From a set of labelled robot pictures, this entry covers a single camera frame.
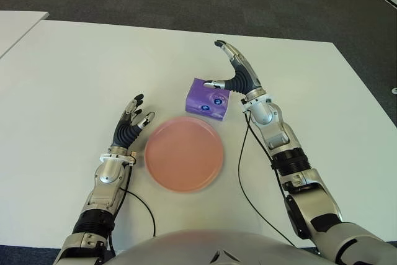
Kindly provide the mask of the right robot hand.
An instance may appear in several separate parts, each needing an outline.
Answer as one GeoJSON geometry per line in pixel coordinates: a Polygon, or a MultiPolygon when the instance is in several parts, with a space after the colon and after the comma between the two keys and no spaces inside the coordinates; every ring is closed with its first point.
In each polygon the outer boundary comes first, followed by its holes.
{"type": "Polygon", "coordinates": [[[214,44],[226,53],[234,69],[234,76],[227,80],[204,81],[203,85],[206,88],[233,91],[244,94],[248,98],[255,98],[265,94],[257,74],[237,48],[223,40],[216,40],[214,44]]]}

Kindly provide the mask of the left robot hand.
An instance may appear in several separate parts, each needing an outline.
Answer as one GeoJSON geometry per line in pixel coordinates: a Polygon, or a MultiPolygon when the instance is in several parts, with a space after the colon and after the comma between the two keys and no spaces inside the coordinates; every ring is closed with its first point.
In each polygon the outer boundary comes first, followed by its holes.
{"type": "Polygon", "coordinates": [[[143,94],[138,94],[127,104],[115,128],[111,147],[129,149],[142,130],[153,121],[155,112],[149,112],[140,121],[135,121],[142,113],[138,107],[142,105],[143,98],[143,94]]]}

